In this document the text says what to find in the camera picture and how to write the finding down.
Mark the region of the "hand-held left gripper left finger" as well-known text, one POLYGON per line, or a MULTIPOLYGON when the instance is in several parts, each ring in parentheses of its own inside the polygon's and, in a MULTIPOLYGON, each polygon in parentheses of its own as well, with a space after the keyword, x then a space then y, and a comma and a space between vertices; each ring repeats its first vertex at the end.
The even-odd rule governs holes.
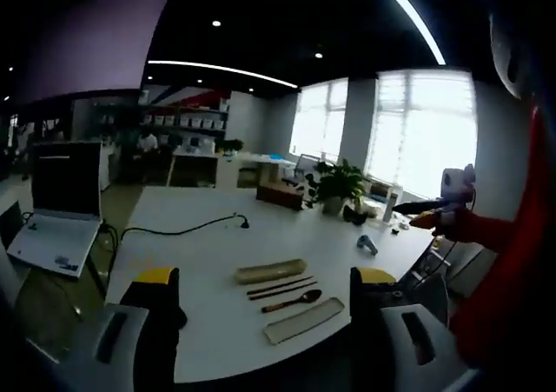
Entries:
POLYGON ((142 272, 118 303, 105 305, 76 335, 58 366, 69 391, 172 391, 180 331, 178 268, 142 272))

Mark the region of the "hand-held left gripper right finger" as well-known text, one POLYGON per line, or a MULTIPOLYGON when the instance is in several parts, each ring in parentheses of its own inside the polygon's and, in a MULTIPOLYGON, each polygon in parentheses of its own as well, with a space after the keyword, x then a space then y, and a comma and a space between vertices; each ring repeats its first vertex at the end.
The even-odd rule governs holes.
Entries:
POLYGON ((389 274, 350 270, 353 391, 472 391, 480 371, 460 358, 447 326, 409 303, 389 274))

